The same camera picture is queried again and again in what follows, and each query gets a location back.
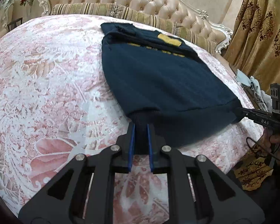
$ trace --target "chair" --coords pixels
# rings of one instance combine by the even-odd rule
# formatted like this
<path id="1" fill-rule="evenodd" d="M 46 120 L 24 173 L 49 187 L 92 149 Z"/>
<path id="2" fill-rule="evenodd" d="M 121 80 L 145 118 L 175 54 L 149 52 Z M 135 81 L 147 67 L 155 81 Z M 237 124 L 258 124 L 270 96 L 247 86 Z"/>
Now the chair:
<path id="1" fill-rule="evenodd" d="M 23 22 L 23 18 L 18 18 L 17 20 L 14 20 L 10 22 L 7 27 L 8 27 L 8 32 L 11 30 L 15 29 L 16 27 L 20 26 Z"/>

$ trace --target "human hand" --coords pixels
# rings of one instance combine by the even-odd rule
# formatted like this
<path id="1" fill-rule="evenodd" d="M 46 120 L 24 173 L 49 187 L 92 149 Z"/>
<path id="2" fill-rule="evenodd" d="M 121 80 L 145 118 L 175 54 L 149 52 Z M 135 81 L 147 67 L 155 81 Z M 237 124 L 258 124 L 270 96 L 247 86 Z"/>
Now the human hand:
<path id="1" fill-rule="evenodd" d="M 265 128 L 265 130 L 263 131 L 263 135 L 259 139 L 258 143 L 262 145 L 268 152 L 272 152 L 270 148 L 271 144 L 276 144 L 276 147 L 278 147 L 280 143 L 280 134 L 272 135 L 272 132 Z M 264 150 L 262 151 L 262 154 L 264 156 L 268 155 Z M 280 159 L 280 147 L 274 155 Z"/>

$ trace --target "black gripper frame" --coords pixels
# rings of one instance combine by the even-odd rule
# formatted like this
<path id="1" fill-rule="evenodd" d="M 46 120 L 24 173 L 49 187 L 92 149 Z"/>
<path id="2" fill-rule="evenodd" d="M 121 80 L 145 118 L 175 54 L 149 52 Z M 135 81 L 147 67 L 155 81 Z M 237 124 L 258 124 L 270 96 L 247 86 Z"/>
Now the black gripper frame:
<path id="1" fill-rule="evenodd" d="M 168 178 L 164 224 L 261 224 L 263 211 L 203 155 L 182 155 L 147 126 L 150 167 Z M 100 154 L 78 154 L 20 210 L 23 224 L 112 224 L 115 173 L 132 167 L 135 125 Z M 189 177 L 193 183 L 193 200 Z"/>
<path id="2" fill-rule="evenodd" d="M 247 117 L 253 120 L 254 123 L 270 129 L 273 132 L 273 135 L 280 133 L 279 114 L 270 113 L 262 110 L 256 110 L 256 109 L 236 108 L 235 115 L 240 119 Z M 276 144 L 271 144 L 272 153 L 274 152 L 275 147 Z M 272 158 L 272 156 L 268 154 L 265 158 L 265 164 L 271 168 L 274 168 L 276 166 L 276 160 L 275 158 Z"/>

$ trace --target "blue gripper pad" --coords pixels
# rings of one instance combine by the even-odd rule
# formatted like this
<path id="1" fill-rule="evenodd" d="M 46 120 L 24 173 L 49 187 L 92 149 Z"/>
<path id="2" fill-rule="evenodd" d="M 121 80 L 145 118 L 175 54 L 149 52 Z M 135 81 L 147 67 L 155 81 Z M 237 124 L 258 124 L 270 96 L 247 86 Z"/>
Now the blue gripper pad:
<path id="1" fill-rule="evenodd" d="M 129 172 L 132 170 L 132 165 L 133 165 L 134 146 L 135 146 L 135 124 L 133 124 L 132 136 L 131 136 L 130 147 L 129 147 L 129 157 L 128 157 Z"/>
<path id="2" fill-rule="evenodd" d="M 147 125 L 147 136 L 148 136 L 148 150 L 149 150 L 149 166 L 150 166 L 150 171 L 153 172 L 154 166 L 153 166 L 153 148 L 151 145 L 151 135 L 150 135 L 150 129 L 149 126 Z"/>

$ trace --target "gold patterned curtain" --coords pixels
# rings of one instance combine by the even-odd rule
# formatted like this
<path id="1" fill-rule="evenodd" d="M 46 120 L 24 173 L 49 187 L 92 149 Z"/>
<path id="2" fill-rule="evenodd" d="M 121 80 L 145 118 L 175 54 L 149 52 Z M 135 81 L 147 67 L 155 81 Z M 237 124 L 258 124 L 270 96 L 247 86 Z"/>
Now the gold patterned curtain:
<path id="1" fill-rule="evenodd" d="M 280 0 L 243 0 L 224 58 L 267 93 L 280 83 Z"/>

